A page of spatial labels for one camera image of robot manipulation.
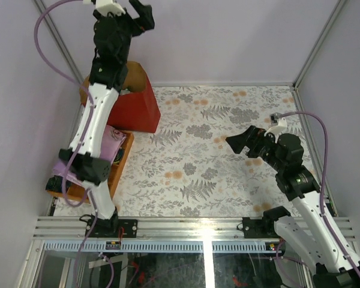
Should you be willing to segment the red paper bag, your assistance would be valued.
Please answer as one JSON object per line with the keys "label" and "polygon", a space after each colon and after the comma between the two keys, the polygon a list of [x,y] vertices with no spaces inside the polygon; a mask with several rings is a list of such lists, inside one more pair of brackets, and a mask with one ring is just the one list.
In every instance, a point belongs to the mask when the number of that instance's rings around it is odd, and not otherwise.
{"label": "red paper bag", "polygon": [[106,125],[128,131],[156,132],[161,113],[147,76],[138,62],[127,61],[126,78],[120,86],[91,83],[87,77],[79,89],[90,122],[88,134],[100,133]]}

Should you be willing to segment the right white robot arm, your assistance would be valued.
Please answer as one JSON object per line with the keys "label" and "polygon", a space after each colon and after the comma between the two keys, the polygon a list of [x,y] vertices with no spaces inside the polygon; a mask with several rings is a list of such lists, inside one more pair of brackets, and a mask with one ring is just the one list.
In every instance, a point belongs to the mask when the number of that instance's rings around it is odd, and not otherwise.
{"label": "right white robot arm", "polygon": [[263,233],[278,235],[295,250],[310,269],[315,287],[360,287],[360,257],[321,203],[318,183],[302,163],[299,137],[289,133],[275,137],[252,125],[242,134],[227,137],[226,142],[235,154],[247,148],[247,157],[261,158],[276,171],[278,188],[309,229],[306,233],[279,206],[264,212]]}

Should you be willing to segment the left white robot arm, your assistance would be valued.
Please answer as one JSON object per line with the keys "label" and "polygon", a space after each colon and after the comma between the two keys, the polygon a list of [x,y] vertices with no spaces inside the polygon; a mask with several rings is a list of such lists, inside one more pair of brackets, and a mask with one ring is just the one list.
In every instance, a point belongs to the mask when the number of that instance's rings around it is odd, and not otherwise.
{"label": "left white robot arm", "polygon": [[119,97],[128,73],[127,60],[133,37],[153,30],[152,6],[130,1],[137,18],[116,1],[94,1],[94,58],[89,74],[89,86],[77,134],[67,149],[61,149],[59,159],[66,172],[75,174],[86,190],[94,214],[101,219],[98,229],[111,237],[119,231],[119,221],[112,218],[116,208],[112,202],[108,177],[111,163],[100,157],[101,143],[111,109]]}

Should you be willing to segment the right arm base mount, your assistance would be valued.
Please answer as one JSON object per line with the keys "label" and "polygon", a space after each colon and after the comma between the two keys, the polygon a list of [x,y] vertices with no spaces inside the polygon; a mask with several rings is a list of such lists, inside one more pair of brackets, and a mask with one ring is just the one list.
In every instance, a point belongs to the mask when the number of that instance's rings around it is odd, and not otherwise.
{"label": "right arm base mount", "polygon": [[271,239],[278,237],[274,230],[274,222],[266,217],[243,217],[242,230],[246,239]]}

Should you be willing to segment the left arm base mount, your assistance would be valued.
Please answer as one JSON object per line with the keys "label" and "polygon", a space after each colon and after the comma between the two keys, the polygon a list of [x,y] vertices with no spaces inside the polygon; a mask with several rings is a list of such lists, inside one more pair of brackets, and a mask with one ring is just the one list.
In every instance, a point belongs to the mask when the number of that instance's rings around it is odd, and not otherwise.
{"label": "left arm base mount", "polygon": [[138,221],[136,219],[98,219],[90,238],[136,238]]}

